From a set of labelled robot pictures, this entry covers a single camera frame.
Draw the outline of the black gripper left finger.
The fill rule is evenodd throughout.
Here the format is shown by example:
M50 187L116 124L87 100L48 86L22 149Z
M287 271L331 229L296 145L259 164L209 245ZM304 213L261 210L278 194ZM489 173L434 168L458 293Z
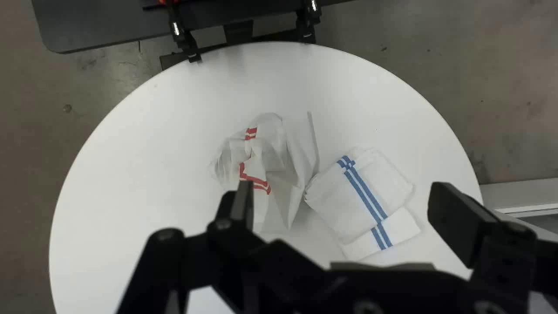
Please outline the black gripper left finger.
M223 194L212 227L216 231L252 229L254 196L252 184L240 182L235 191Z

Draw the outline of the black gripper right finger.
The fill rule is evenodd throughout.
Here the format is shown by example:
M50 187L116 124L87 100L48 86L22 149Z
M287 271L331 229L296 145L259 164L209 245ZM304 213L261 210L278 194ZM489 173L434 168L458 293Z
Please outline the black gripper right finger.
M446 182L430 185L427 222L456 259L475 273L529 264L535 257L531 231L503 222Z

